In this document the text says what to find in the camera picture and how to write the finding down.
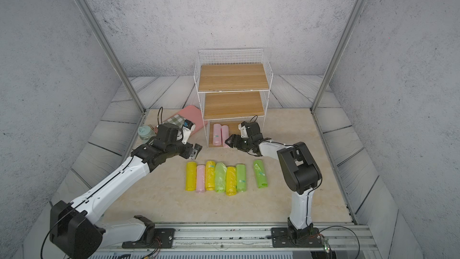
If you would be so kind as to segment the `pink bag roll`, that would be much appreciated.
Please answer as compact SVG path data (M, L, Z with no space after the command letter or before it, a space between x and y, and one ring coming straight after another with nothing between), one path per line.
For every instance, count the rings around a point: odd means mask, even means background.
M222 146L225 148L229 148L226 144L226 140L230 137L230 129L228 125L221 126L221 138L222 138Z
M222 146L222 126L220 124L213 125L213 146Z
M204 193L206 191L206 167L205 165L198 165L196 167L196 188L197 193Z

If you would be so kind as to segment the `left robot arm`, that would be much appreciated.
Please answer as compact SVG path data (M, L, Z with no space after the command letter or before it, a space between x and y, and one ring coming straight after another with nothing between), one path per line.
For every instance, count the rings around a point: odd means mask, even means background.
M188 139L195 129L185 120L181 127L164 123L156 135L134 149L114 172L69 203L57 202L50 211L50 230L45 236L71 259L88 259L99 248L117 243L154 248L159 245L154 223L144 216L120 224L100 224L105 211L137 181L167 159L195 159L202 146Z

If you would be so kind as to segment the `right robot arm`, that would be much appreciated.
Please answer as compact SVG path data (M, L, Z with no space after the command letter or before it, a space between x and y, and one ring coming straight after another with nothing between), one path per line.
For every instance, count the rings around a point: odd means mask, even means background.
M256 157L270 157L280 163L283 178L293 192L287 233L295 243L316 236L319 230L311 218L313 195L322 183L322 174L315 159L303 142L284 144L265 138L257 122L242 122L240 134L232 134L226 145Z

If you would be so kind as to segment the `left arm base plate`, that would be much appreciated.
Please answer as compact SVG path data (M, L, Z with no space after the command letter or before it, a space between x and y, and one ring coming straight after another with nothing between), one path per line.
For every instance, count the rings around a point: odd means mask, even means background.
M138 241L123 242L123 249L171 249L175 229L147 229Z

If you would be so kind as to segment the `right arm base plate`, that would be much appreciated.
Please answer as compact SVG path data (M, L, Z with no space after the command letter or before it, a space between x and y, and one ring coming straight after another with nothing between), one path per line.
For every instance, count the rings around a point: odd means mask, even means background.
M317 228L294 230L287 227L271 229L274 248L323 248L324 243Z

